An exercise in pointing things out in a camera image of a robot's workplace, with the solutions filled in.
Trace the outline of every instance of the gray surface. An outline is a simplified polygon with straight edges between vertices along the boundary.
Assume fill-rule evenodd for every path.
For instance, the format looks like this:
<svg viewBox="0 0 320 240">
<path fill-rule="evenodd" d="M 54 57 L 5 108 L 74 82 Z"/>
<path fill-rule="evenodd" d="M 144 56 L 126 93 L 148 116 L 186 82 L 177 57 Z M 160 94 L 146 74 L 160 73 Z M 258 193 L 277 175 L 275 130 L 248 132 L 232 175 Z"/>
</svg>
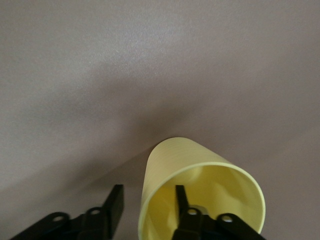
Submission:
<svg viewBox="0 0 320 240">
<path fill-rule="evenodd" d="M 320 222 L 320 2 L 1 1 L 0 239 L 125 184 L 137 240 L 152 147 L 190 138 L 251 173 L 269 240 Z"/>
</svg>

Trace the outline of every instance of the yellow cup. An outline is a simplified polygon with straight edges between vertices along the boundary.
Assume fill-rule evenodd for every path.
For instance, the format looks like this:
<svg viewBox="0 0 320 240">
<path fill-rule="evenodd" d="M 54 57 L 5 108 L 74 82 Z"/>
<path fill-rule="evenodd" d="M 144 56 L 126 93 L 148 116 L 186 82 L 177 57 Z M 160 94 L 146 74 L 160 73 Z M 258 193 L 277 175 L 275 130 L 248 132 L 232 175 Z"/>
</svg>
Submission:
<svg viewBox="0 0 320 240">
<path fill-rule="evenodd" d="M 151 152 L 144 176 L 138 224 L 140 240 L 170 240 L 178 226 L 175 185 L 184 185 L 189 204 L 213 219 L 236 214 L 258 233 L 266 213 L 263 193 L 246 171 L 200 144 L 173 137 Z"/>
</svg>

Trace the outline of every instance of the yellow cylinder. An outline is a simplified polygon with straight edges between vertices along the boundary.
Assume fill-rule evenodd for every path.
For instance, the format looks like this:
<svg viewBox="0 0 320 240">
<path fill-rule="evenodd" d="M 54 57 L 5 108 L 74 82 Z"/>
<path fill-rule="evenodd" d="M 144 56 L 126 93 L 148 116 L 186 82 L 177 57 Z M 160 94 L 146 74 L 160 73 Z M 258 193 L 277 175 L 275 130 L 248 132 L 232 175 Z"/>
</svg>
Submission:
<svg viewBox="0 0 320 240">
<path fill-rule="evenodd" d="M 170 240 L 178 227 L 175 185 L 184 185 L 189 204 L 213 219 L 236 214 L 258 233 L 266 213 L 255 179 L 200 144 L 173 137 L 151 152 L 144 176 L 138 224 L 140 240 Z"/>
</svg>

